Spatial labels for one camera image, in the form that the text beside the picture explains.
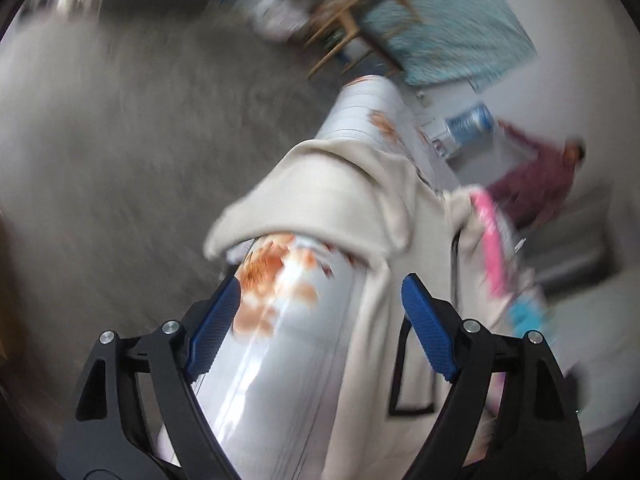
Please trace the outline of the blue water jug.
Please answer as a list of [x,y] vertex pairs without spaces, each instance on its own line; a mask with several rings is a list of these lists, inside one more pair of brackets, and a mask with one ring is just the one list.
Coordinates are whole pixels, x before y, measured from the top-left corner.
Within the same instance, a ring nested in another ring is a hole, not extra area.
[[495,119],[488,107],[479,102],[457,115],[446,118],[445,124],[454,140],[464,145],[492,133]]

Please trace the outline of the teal floral hanging cloth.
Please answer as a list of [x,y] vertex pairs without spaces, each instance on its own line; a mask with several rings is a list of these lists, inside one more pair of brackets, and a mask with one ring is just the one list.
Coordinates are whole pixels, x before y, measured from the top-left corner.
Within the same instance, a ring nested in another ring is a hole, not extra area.
[[361,23],[383,41],[405,82],[427,87],[467,81],[481,92],[536,55],[533,41],[506,0],[375,0]]

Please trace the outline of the person in maroon clothes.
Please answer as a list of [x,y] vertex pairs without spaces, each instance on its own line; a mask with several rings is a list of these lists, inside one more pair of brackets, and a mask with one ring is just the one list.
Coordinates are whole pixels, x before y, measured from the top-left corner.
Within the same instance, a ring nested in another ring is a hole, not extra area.
[[506,136],[530,148],[536,156],[488,185],[486,191],[517,229],[544,224],[570,194],[576,171],[586,157],[586,144],[581,138],[573,138],[558,148],[504,120],[498,125]]

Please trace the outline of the light blue cloth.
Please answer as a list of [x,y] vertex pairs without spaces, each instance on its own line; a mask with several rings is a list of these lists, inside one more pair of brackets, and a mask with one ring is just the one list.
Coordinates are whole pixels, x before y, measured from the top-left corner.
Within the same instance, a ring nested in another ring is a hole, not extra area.
[[521,294],[513,300],[508,309],[508,320],[511,334],[518,338],[531,330],[543,333],[547,325],[544,306],[531,294]]

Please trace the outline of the wooden chair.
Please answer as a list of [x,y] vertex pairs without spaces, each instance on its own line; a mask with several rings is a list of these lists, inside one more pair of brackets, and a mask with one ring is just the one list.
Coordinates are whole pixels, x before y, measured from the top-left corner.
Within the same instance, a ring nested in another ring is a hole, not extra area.
[[[342,36],[329,48],[328,52],[311,67],[307,73],[308,79],[311,79],[318,73],[332,58],[336,58],[352,40],[358,38],[366,40],[367,43],[370,44],[370,49],[373,52],[381,53],[383,58],[390,59],[390,56],[384,53],[373,39],[366,38],[366,32],[357,20],[357,15],[364,10],[364,7],[375,1],[380,0],[323,0],[322,3],[316,7],[316,10],[312,12],[308,21],[309,37],[304,44],[304,48],[307,49],[315,41],[326,38],[334,34],[337,30],[342,32]],[[396,2],[408,12],[408,24],[425,23],[424,19],[420,17],[420,14],[409,0],[396,0]]]

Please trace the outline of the pink floral blanket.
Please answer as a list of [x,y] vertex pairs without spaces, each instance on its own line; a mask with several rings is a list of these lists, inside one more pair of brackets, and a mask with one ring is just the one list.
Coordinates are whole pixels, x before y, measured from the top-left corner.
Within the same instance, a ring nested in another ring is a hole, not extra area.
[[495,298],[513,298],[518,292],[518,236],[489,193],[476,186],[471,204],[483,227],[480,246],[484,255],[489,292]]

